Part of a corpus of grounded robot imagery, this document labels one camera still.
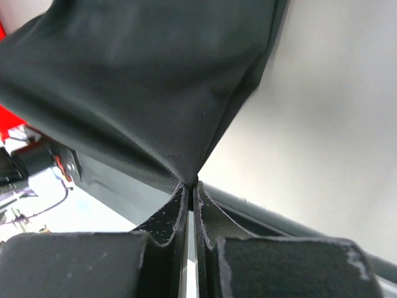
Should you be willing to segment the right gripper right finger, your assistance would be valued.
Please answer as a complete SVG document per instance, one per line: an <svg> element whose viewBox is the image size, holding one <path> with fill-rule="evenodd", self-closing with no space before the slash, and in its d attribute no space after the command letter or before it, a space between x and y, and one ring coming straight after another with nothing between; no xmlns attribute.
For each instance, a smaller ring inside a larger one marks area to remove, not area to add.
<svg viewBox="0 0 397 298"><path fill-rule="evenodd" d="M382 297L363 251L329 237L258 237L193 192L199 297Z"/></svg>

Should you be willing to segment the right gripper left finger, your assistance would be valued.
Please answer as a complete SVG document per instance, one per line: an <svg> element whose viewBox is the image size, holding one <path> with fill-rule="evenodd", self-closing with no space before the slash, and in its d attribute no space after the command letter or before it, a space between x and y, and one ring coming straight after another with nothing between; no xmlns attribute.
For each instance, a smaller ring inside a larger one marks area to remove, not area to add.
<svg viewBox="0 0 397 298"><path fill-rule="evenodd" d="M2 297L185 297L189 192L131 232L23 233L1 248Z"/></svg>

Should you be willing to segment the black t-shirt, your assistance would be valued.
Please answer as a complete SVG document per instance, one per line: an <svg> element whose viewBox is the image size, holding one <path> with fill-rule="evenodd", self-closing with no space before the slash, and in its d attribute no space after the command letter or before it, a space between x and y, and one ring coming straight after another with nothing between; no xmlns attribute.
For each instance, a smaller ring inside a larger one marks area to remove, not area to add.
<svg viewBox="0 0 397 298"><path fill-rule="evenodd" d="M28 123L96 160L139 148L207 161L258 88L286 5L54 1L29 21Z"/></svg>

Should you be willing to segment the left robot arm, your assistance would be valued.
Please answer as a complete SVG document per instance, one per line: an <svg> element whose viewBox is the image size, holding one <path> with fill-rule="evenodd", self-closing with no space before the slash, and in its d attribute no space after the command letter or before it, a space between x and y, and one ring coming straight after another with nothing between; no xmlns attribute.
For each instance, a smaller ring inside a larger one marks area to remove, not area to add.
<svg viewBox="0 0 397 298"><path fill-rule="evenodd" d="M81 178L76 153L32 127L24 127L25 145L8 153L1 148L1 195L27 187L28 179L51 167L58 167L68 182Z"/></svg>

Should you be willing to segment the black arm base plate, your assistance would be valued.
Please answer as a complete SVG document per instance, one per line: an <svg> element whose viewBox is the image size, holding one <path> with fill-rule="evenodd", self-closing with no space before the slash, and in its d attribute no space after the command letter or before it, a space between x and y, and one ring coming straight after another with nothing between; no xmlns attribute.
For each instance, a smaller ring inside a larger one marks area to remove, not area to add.
<svg viewBox="0 0 397 298"><path fill-rule="evenodd" d="M150 150L91 150L93 157L66 148L59 157L65 175L83 191L95 197L113 211L131 222L147 235L149 248L145 252L160 263L172 263L175 252L185 245L180 230L187 232L181 215L181 202L193 210L192 193L198 183L198 172L203 166L202 156L196 151L178 149L175 154ZM238 199L236 196L204 184L204 190L217 207L250 234L258 236L317 237L317 231L291 221L281 215ZM375 274L396 283L396 264L367 254Z"/></svg>

